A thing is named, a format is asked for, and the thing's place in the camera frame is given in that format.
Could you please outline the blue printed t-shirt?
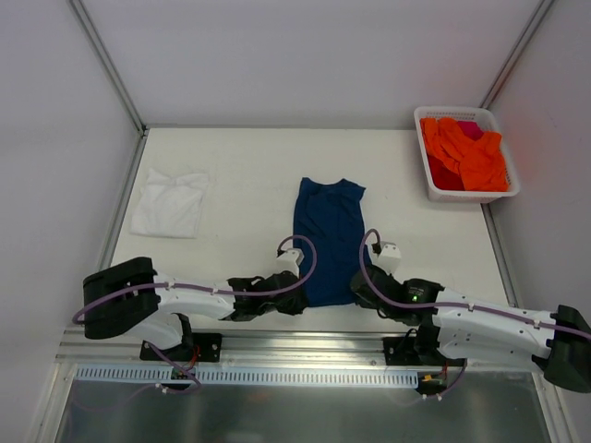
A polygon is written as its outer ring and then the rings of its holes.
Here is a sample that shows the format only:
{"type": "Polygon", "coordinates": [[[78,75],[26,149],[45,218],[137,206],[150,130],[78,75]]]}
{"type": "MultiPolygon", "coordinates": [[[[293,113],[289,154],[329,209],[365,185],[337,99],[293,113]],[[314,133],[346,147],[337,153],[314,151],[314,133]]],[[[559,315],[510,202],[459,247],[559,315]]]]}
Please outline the blue printed t-shirt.
{"type": "Polygon", "coordinates": [[[356,299],[350,283],[360,270],[364,193],[363,186],[346,179],[329,185],[301,179],[293,234],[308,238],[317,251],[317,266],[304,284],[311,307],[349,305],[356,299]]]}

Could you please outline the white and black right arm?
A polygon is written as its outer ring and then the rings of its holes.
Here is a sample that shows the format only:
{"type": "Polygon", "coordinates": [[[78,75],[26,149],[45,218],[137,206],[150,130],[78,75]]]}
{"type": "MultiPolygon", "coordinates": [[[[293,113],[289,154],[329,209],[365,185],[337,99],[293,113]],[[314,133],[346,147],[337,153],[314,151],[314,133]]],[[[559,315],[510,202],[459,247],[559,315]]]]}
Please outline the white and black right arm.
{"type": "Polygon", "coordinates": [[[486,304],[434,281],[398,282],[373,265],[350,287],[360,306],[410,329],[384,346],[397,364],[475,360],[539,373],[572,392],[590,390],[590,326],[571,306],[536,311],[486,304]]]}

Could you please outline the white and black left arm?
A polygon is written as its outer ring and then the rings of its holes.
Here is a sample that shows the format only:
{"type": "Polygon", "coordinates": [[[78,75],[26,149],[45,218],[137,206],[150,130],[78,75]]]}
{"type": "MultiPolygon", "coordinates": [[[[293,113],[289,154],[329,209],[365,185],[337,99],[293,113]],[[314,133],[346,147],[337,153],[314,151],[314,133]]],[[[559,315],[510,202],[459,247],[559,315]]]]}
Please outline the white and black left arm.
{"type": "Polygon", "coordinates": [[[157,271],[149,257],[136,257],[83,281],[84,306],[73,322],[89,340],[130,336],[182,360],[195,346],[189,317],[249,322],[269,313],[300,315],[308,307],[299,275],[299,251],[280,257],[269,277],[232,277],[224,282],[182,282],[157,271]]]}

